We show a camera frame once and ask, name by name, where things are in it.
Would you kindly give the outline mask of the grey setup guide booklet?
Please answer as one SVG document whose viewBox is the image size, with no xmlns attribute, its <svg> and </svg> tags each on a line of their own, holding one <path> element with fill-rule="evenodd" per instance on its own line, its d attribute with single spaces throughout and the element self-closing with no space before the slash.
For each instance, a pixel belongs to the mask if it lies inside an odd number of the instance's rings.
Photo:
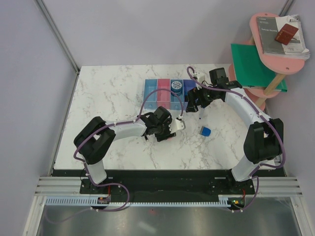
<svg viewBox="0 0 315 236">
<path fill-rule="evenodd" d="M 264 54 L 284 55 L 284 49 L 281 43 L 275 40 L 278 35 L 278 27 L 275 17 L 257 17 L 261 46 Z"/>
</svg>

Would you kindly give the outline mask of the blue-capped white pen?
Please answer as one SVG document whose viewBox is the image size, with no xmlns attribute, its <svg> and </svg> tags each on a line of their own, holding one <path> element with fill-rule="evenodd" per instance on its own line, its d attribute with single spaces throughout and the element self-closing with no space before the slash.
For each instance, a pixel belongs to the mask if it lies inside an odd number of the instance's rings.
<svg viewBox="0 0 315 236">
<path fill-rule="evenodd" d="M 203 118 L 204 111 L 205 111 L 205 108 L 200 108 L 200 112 L 199 112 L 199 120 L 201 120 L 201 119 Z"/>
</svg>

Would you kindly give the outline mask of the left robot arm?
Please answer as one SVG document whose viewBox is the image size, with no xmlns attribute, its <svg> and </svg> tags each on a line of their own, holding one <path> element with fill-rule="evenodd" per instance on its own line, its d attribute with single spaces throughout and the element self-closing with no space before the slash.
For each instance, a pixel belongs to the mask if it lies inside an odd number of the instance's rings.
<svg viewBox="0 0 315 236">
<path fill-rule="evenodd" d="M 74 145 L 83 156 L 88 176 L 92 179 L 91 188 L 96 193 L 104 193 L 108 188 L 107 174 L 103 158 L 114 141 L 129 137 L 154 135 L 158 142 L 176 136 L 171 131 L 173 122 L 171 113 L 164 107 L 158 107 L 134 121 L 121 121 L 107 124 L 101 117 L 94 117 L 75 137 Z"/>
</svg>

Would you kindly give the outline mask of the pink bin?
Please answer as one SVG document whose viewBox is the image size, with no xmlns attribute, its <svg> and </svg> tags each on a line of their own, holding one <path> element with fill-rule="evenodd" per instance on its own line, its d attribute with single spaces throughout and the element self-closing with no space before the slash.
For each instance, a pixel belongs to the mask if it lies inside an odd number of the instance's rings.
<svg viewBox="0 0 315 236">
<path fill-rule="evenodd" d="M 159 90 L 157 92 L 157 106 L 163 106 L 166 109 L 170 110 L 170 79 L 158 79 L 157 80 L 158 89 L 167 89 Z"/>
</svg>

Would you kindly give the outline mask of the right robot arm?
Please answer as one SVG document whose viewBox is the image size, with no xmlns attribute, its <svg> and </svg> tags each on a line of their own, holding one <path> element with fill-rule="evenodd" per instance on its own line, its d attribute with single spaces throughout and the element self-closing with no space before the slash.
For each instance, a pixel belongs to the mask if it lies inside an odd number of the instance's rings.
<svg viewBox="0 0 315 236">
<path fill-rule="evenodd" d="M 243 145 L 244 156 L 231 169 L 232 177 L 225 181 L 228 192 L 238 193 L 243 188 L 243 181 L 252 178 L 261 166 L 283 167 L 286 151 L 281 119 L 272 119 L 255 105 L 238 81 L 230 81 L 224 76 L 224 68 L 212 70 L 213 84 L 210 86 L 199 81 L 191 66 L 187 67 L 187 74 L 197 86 L 188 91 L 186 112 L 197 112 L 198 108 L 205 108 L 220 99 L 233 108 L 248 129 Z"/>
</svg>

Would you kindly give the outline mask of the white spiral notebook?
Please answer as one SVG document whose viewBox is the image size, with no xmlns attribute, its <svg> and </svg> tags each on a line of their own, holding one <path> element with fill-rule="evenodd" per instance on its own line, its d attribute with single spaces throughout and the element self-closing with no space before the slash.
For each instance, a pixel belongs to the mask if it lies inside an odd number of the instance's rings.
<svg viewBox="0 0 315 236">
<path fill-rule="evenodd" d="M 303 59 L 307 60 L 310 58 L 310 51 L 306 48 L 303 31 L 302 31 L 302 24 L 300 20 L 300 16 L 298 14 L 295 15 L 287 15 L 283 17 L 276 17 L 278 31 L 285 24 L 290 24 L 298 28 L 298 32 L 295 36 L 291 39 L 288 45 L 283 46 L 284 55 L 282 57 L 292 58 L 292 59 Z"/>
</svg>

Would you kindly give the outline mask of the purple bin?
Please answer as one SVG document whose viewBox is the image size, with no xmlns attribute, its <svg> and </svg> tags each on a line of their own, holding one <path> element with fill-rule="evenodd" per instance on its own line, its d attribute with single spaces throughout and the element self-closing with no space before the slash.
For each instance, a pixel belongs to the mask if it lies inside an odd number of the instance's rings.
<svg viewBox="0 0 315 236">
<path fill-rule="evenodd" d="M 196 87 L 196 83 L 194 80 L 187 79 L 183 80 L 184 82 L 184 109 L 186 109 L 188 105 L 188 92 L 192 90 L 194 87 Z"/>
</svg>

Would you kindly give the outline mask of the pink two-tier stand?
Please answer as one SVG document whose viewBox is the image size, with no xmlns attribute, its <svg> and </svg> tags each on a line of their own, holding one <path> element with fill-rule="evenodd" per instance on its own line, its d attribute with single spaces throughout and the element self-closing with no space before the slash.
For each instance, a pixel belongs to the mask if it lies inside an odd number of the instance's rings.
<svg viewBox="0 0 315 236">
<path fill-rule="evenodd" d="M 258 26 L 256 23 L 257 17 L 279 17 L 271 13 L 256 13 L 250 19 L 250 28 L 252 32 L 252 37 L 250 41 L 244 43 L 246 45 L 255 45 L 259 54 L 259 57 L 263 64 L 276 72 L 276 77 L 270 83 L 270 85 L 264 90 L 263 94 L 256 95 L 254 92 L 245 89 L 245 93 L 250 97 L 250 99 L 260 108 L 265 109 L 265 101 L 268 98 L 275 97 L 280 92 L 286 92 L 287 86 L 284 81 L 285 76 L 292 75 L 299 72 L 305 65 L 305 60 L 303 59 L 292 59 L 287 57 L 282 57 L 278 54 L 264 54 L 261 46 Z M 233 63 L 230 65 L 229 74 L 232 80 L 236 80 L 234 73 Z"/>
</svg>

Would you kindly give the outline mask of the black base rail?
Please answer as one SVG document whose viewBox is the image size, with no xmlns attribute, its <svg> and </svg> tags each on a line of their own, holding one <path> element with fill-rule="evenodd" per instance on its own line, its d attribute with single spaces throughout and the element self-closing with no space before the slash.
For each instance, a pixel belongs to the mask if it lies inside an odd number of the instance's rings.
<svg viewBox="0 0 315 236">
<path fill-rule="evenodd" d="M 108 170 L 99 187 L 84 170 L 54 170 L 53 177 L 79 177 L 81 194 L 108 194 L 115 201 L 215 201 L 220 195 L 252 195 L 252 180 L 236 182 L 230 170 Z"/>
</svg>

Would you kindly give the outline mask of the dark red card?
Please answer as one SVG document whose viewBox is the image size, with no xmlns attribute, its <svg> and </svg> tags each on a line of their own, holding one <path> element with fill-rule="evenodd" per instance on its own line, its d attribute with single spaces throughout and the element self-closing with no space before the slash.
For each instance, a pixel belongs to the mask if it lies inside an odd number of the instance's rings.
<svg viewBox="0 0 315 236">
<path fill-rule="evenodd" d="M 275 37 L 275 41 L 284 45 L 288 45 L 297 32 L 297 27 L 290 24 L 285 24 Z"/>
</svg>

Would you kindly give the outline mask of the green folder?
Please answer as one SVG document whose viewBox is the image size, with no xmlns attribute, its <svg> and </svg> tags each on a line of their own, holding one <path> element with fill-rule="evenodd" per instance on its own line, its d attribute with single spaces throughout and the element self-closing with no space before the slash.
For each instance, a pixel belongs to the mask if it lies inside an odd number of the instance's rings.
<svg viewBox="0 0 315 236">
<path fill-rule="evenodd" d="M 231 44 L 231 52 L 236 80 L 256 95 L 263 94 L 276 72 L 263 64 L 255 45 Z"/>
</svg>

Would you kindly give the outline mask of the blue eraser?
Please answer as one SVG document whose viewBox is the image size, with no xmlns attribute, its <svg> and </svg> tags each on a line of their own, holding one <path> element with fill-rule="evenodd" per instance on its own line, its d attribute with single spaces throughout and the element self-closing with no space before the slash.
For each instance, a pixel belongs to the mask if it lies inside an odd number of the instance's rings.
<svg viewBox="0 0 315 236">
<path fill-rule="evenodd" d="M 204 136 L 204 137 L 209 137 L 211 134 L 211 129 L 207 128 L 205 126 L 202 126 L 199 132 L 200 135 Z"/>
</svg>

